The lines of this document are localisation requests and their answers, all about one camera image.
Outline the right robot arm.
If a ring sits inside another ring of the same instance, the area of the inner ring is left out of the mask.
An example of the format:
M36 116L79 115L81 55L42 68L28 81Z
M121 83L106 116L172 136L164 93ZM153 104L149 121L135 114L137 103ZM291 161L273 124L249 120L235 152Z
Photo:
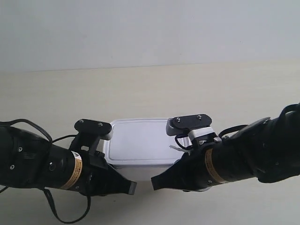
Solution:
M166 133L182 157L151 178L154 190L201 192L211 187L257 178L275 183L300 173L300 106L286 106L277 118L265 117L216 133L206 114L170 118Z

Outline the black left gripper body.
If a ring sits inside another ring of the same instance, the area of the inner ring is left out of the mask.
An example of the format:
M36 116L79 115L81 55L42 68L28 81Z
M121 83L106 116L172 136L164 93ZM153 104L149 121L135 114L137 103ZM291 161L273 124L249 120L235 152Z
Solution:
M74 168L67 181L67 189L84 196L106 196L117 193L117 172L104 158L104 154L95 151L90 155L86 151L72 151Z

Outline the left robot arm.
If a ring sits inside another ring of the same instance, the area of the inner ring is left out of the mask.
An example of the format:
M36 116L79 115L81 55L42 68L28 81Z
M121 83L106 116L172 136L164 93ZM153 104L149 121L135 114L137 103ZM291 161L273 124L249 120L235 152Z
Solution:
M16 128L17 120L0 124L0 183L10 188L55 188L82 195L133 195L136 183L123 177L97 150L110 140L109 123L81 119L69 148L55 145L41 127L39 134Z

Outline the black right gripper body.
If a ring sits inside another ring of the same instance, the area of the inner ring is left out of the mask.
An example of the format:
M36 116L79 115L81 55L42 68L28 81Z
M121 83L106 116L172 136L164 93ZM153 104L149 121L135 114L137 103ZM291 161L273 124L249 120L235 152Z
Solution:
M183 158L180 189L205 191L225 184L225 148L204 147Z

